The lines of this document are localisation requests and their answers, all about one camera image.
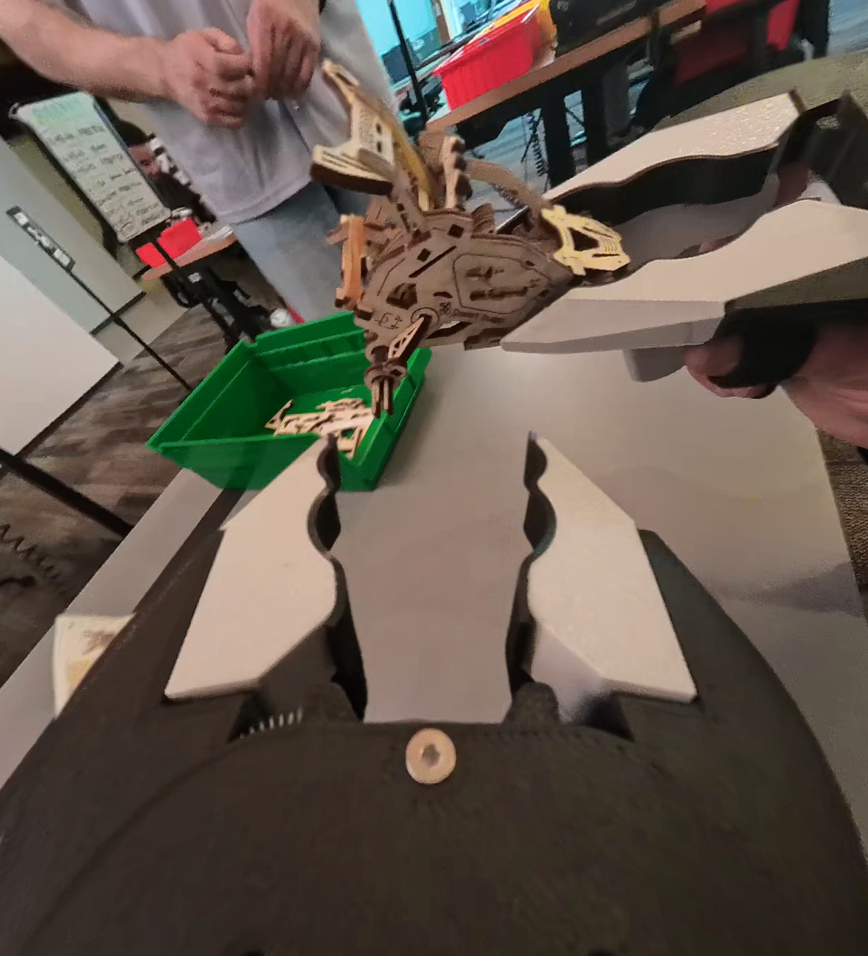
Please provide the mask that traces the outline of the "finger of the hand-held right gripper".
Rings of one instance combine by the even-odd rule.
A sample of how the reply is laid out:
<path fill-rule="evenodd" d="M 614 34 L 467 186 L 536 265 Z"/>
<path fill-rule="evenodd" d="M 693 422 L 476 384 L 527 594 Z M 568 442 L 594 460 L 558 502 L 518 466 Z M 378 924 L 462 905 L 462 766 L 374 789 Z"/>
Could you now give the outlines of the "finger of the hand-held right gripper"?
<path fill-rule="evenodd" d="M 658 209 L 751 197 L 801 114 L 786 93 L 657 129 L 551 188 L 546 199 L 619 226 Z"/>
<path fill-rule="evenodd" d="M 764 213 L 715 250 L 575 287 L 507 334 L 500 348 L 568 355 L 701 344 L 743 297 L 866 261 L 867 209 L 799 200 Z"/>

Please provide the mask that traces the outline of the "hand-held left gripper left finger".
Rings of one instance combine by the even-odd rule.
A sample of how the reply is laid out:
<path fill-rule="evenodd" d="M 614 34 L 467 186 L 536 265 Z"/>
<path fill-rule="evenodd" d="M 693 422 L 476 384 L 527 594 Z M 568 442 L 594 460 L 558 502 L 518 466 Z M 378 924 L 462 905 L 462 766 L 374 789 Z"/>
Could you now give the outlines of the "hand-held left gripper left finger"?
<path fill-rule="evenodd" d="M 301 700 L 333 676 L 327 630 L 340 584 L 317 520 L 334 503 L 336 466 L 334 442 L 321 438 L 225 521 L 169 700 Z"/>

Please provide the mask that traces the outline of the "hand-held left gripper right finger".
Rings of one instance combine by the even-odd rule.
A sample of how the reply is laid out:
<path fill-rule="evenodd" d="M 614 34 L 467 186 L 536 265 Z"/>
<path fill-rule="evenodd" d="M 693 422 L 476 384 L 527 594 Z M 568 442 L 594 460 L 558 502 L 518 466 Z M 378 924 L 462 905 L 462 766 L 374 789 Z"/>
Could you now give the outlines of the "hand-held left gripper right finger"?
<path fill-rule="evenodd" d="M 631 516 L 531 433 L 523 483 L 531 553 L 517 585 L 514 676 L 559 711 L 617 696 L 690 705 L 698 691 Z"/>

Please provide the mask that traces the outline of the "wooden model car chassis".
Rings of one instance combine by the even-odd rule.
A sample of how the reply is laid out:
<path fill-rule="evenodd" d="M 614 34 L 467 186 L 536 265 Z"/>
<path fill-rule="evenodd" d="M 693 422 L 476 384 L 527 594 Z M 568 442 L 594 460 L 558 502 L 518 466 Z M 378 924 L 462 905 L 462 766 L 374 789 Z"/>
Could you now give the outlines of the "wooden model car chassis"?
<path fill-rule="evenodd" d="M 372 197 L 364 215 L 341 215 L 327 243 L 341 252 L 335 303 L 364 331 L 376 418 L 392 414 L 418 349 L 495 346 L 571 286 L 629 267 L 616 231 L 467 159 L 459 137 L 423 132 L 415 145 L 348 70 L 326 60 L 322 72 L 350 130 L 312 150 L 311 175 Z"/>

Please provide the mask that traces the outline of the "pale wooden parts assembly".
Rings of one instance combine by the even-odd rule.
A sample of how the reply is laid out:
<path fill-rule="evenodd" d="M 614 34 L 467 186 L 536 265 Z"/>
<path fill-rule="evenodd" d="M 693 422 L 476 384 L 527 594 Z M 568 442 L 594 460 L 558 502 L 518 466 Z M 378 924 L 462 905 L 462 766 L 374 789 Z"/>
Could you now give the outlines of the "pale wooden parts assembly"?
<path fill-rule="evenodd" d="M 287 401 L 264 424 L 276 436 L 333 437 L 338 451 L 353 458 L 375 419 L 360 399 L 328 400 L 314 410 L 299 411 Z"/>

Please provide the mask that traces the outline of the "wood-edged workbench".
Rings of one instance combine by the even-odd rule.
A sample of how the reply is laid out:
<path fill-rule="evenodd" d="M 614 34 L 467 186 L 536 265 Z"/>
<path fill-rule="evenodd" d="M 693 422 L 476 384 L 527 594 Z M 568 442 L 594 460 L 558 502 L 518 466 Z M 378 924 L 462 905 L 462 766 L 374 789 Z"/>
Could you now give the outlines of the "wood-edged workbench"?
<path fill-rule="evenodd" d="M 557 186 L 576 174 L 568 122 L 567 97 L 582 93 L 592 107 L 583 126 L 587 162 L 603 159 L 609 145 L 602 79 L 609 68 L 627 64 L 631 52 L 643 44 L 664 39 L 679 27 L 701 21 L 706 2 L 664 2 L 656 10 L 566 54 L 546 54 L 522 77 L 480 95 L 470 102 L 428 120 L 426 131 L 454 130 L 470 148 L 498 137 L 514 119 L 535 111 L 543 123 L 549 184 Z"/>

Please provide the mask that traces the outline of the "green plastic bin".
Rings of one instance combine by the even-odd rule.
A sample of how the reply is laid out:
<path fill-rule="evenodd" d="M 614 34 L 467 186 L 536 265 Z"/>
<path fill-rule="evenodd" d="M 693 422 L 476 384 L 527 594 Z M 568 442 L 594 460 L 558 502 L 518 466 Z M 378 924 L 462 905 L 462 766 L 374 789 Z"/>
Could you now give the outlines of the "green plastic bin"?
<path fill-rule="evenodd" d="M 259 490 L 320 439 L 276 436 L 264 424 L 293 400 L 299 411 L 356 398 L 371 408 L 365 384 L 365 333 L 348 313 L 266 333 L 226 355 L 150 439 L 148 447 L 222 489 Z M 339 452 L 341 486 L 377 485 L 415 400 L 431 351 L 409 358 L 393 393 L 392 414 L 367 432 L 353 458 Z"/>

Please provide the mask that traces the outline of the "white instruction booklet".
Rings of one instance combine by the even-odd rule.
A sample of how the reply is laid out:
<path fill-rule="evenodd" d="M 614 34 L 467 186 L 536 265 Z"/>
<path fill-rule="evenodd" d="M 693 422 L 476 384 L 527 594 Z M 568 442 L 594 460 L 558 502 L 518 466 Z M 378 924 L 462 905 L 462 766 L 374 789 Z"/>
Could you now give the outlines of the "white instruction booklet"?
<path fill-rule="evenodd" d="M 51 635 L 53 719 L 57 719 L 94 664 L 132 621 L 124 616 L 63 614 Z"/>

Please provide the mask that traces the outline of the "red plastic bin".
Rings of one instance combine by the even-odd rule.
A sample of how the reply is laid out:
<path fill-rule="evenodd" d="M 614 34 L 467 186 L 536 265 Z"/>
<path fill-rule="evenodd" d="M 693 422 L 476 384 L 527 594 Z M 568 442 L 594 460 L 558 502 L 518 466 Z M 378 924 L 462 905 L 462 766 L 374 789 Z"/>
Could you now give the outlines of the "red plastic bin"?
<path fill-rule="evenodd" d="M 435 68 L 448 108 L 455 110 L 523 77 L 556 43 L 548 1 L 514 7 Z"/>

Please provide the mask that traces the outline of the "red flat tray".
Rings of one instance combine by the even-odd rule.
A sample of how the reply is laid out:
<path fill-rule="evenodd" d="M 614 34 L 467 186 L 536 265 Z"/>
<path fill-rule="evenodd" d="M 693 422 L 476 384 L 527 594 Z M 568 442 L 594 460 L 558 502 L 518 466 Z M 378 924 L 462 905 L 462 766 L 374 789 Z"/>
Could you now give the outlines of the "red flat tray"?
<path fill-rule="evenodd" d="M 163 251 L 177 258 L 201 243 L 202 234 L 197 222 L 191 218 L 172 221 L 158 236 L 156 243 L 139 245 L 135 250 L 138 258 L 148 267 L 156 269 L 166 264 Z"/>

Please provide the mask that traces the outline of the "whiteboard on black easel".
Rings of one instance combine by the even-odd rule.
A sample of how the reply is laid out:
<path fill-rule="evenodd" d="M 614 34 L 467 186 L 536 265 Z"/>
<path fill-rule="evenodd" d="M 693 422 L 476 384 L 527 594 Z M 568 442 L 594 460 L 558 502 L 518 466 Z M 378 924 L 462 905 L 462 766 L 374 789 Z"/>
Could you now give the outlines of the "whiteboard on black easel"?
<path fill-rule="evenodd" d="M 119 245 L 137 251 L 170 223 L 170 210 L 93 96 L 75 92 L 15 103 L 8 114 L 34 137 Z"/>

